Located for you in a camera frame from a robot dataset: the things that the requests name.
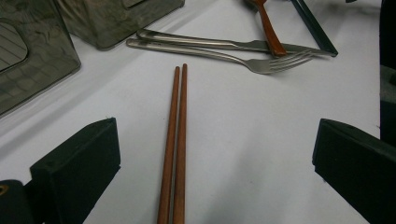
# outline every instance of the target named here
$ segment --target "metal knife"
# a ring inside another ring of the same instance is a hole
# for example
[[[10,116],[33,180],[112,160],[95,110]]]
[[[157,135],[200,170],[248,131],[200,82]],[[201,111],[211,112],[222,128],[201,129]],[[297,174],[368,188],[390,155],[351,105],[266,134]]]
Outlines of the metal knife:
[[[136,34],[139,38],[145,40],[182,45],[182,46],[192,46],[192,47],[201,47],[201,48],[210,48],[210,49],[250,50],[250,51],[268,52],[268,53],[271,52],[268,48],[267,42],[261,40],[253,40],[245,43],[245,42],[236,42],[232,40],[218,40],[218,39],[190,37],[183,35],[170,35],[170,34],[160,33],[147,29],[140,29],[136,32]],[[290,44],[282,44],[282,45],[287,53],[297,53],[309,49],[313,55],[332,56],[332,57],[335,56],[333,53],[320,49],[311,49],[308,47],[290,45]]]

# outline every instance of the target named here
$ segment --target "wooden chopstick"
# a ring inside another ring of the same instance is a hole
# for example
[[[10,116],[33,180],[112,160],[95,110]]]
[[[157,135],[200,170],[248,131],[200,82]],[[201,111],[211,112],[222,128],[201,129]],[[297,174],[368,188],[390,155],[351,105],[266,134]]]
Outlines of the wooden chopstick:
[[[181,75],[180,106],[176,154],[173,223],[184,224],[186,192],[186,121],[187,121],[187,65],[183,64]]]
[[[163,180],[161,184],[160,205],[157,216],[157,224],[168,224],[171,208],[172,194],[172,171],[174,160],[174,148],[177,126],[177,98],[180,68],[176,67],[174,84],[172,89],[172,101],[169,113],[168,134],[166,136],[166,148],[163,159]],[[185,186],[186,186],[186,122],[187,122],[187,65],[183,64],[180,105],[178,111],[178,133],[176,174],[174,191],[173,223],[184,224],[185,213]]]
[[[163,159],[163,180],[161,183],[160,205],[157,216],[158,224],[169,223],[169,213],[171,208],[172,193],[172,172],[174,161],[174,148],[177,126],[177,100],[178,100],[178,84],[180,77],[180,67],[175,69],[174,84],[172,90],[172,101],[169,112],[168,134],[166,137],[166,148]]]

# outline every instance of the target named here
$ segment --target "metal fork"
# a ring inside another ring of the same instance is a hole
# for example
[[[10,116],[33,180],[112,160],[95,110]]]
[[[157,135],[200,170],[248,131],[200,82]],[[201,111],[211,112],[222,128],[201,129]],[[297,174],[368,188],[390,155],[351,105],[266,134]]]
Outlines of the metal fork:
[[[295,66],[298,66],[302,63],[307,63],[312,60],[312,54],[309,50],[304,50],[299,53],[291,54],[278,59],[267,59],[267,60],[259,60],[259,59],[250,59],[250,60],[242,60],[240,58],[236,58],[232,55],[218,53],[215,51],[204,50],[204,49],[195,49],[189,47],[182,47],[171,44],[157,43],[157,42],[148,42],[145,40],[138,39],[127,39],[126,45],[130,48],[134,49],[151,49],[157,51],[165,51],[165,52],[173,52],[173,53],[182,53],[182,54],[190,54],[196,56],[203,56],[207,58],[219,59],[232,63],[240,63],[248,68],[250,71],[268,75],[281,71],[285,71],[291,69]]]

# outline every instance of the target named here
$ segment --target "orange spoon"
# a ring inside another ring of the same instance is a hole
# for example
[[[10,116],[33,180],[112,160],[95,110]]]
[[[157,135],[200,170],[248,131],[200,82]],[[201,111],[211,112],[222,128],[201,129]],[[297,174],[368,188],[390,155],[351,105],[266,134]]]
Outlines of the orange spoon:
[[[286,50],[283,48],[282,44],[276,36],[274,28],[271,25],[270,19],[268,18],[267,12],[264,8],[264,3],[267,0],[245,0],[250,4],[254,5],[260,13],[262,18],[262,27],[264,29],[264,34],[267,37],[268,47],[271,53],[276,57],[282,57],[286,55]]]

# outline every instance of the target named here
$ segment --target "white surface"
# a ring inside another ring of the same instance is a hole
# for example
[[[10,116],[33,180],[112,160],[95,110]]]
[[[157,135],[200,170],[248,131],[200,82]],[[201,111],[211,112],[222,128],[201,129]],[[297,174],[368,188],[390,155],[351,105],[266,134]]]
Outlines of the white surface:
[[[0,179],[27,183],[35,161],[85,125],[115,117],[121,169],[85,223],[155,223],[173,73],[187,63],[187,223],[366,223],[311,158],[321,118],[379,136],[380,1],[306,3],[339,55],[272,76],[124,43],[103,52],[73,37],[81,69],[0,119]],[[291,2],[265,6],[282,42],[318,47]],[[187,0],[149,29],[262,38],[258,15],[240,0]]]

